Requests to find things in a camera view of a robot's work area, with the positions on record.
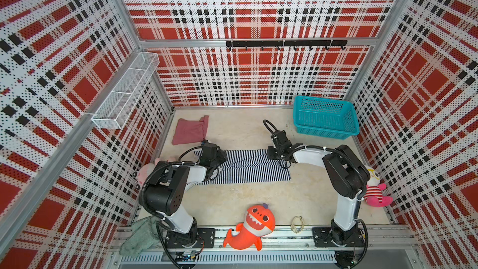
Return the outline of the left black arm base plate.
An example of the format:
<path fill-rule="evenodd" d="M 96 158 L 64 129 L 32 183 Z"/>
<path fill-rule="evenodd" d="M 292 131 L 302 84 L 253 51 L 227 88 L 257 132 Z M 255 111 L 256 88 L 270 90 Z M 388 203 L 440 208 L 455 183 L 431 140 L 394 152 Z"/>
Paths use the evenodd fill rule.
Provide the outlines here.
<path fill-rule="evenodd" d="M 215 232 L 214 228 L 199 228 L 188 234 L 168 232 L 165 244 L 168 249 L 210 249 L 214 247 Z"/>

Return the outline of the striped black white tank top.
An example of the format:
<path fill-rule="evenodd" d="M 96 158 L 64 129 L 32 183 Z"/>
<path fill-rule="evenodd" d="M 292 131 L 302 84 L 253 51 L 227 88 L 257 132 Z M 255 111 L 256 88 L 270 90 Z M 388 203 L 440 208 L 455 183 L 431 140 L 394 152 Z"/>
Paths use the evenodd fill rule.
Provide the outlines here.
<path fill-rule="evenodd" d="M 198 186 L 214 184 L 248 184 L 290 181 L 289 168 L 284 161 L 272 160 L 267 150 L 225 150 L 227 160 L 219 172 Z"/>

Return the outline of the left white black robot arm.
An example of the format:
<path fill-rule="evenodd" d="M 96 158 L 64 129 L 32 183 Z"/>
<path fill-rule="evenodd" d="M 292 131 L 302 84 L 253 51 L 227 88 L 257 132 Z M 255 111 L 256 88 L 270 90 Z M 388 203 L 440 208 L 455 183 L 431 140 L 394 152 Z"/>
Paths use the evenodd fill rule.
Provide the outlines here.
<path fill-rule="evenodd" d="M 219 175 L 227 161 L 226 152 L 204 140 L 188 149 L 177 161 L 159 161 L 143 183 L 139 203 L 152 215 L 153 230 L 167 248 L 194 247 L 200 238 L 197 221 L 182 205 L 184 194 L 193 186 Z"/>

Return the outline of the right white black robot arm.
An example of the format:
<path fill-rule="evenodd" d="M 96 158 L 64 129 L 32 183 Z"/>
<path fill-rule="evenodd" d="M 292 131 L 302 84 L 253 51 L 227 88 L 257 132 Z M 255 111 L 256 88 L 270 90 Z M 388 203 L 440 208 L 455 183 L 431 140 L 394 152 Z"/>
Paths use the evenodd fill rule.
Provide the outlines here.
<path fill-rule="evenodd" d="M 367 194 L 370 173 L 347 146 L 337 148 L 292 144 L 284 130 L 278 130 L 268 120 L 263 124 L 270 133 L 272 146 L 268 158 L 291 164 L 309 164 L 324 168 L 337 193 L 337 208 L 331 221 L 330 242 L 345 247 L 359 231 L 360 205 Z"/>

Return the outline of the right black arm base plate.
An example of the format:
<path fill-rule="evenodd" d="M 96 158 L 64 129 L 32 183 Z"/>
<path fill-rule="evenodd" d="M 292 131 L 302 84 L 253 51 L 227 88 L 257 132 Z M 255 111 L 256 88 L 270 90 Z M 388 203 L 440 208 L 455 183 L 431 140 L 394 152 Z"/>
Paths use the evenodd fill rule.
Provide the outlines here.
<path fill-rule="evenodd" d="M 346 232 L 337 227 L 314 227 L 312 238 L 317 248 L 363 248 L 365 239 L 359 228 Z"/>

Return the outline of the maroon tank top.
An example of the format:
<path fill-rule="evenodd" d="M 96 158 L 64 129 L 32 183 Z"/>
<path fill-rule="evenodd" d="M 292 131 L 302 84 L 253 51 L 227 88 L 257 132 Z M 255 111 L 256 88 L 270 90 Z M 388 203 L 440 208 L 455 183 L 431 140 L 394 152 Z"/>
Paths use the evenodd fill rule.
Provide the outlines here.
<path fill-rule="evenodd" d="M 203 116 L 198 121 L 180 118 L 176 125 L 172 145 L 200 143 L 206 139 L 208 127 L 208 115 Z"/>

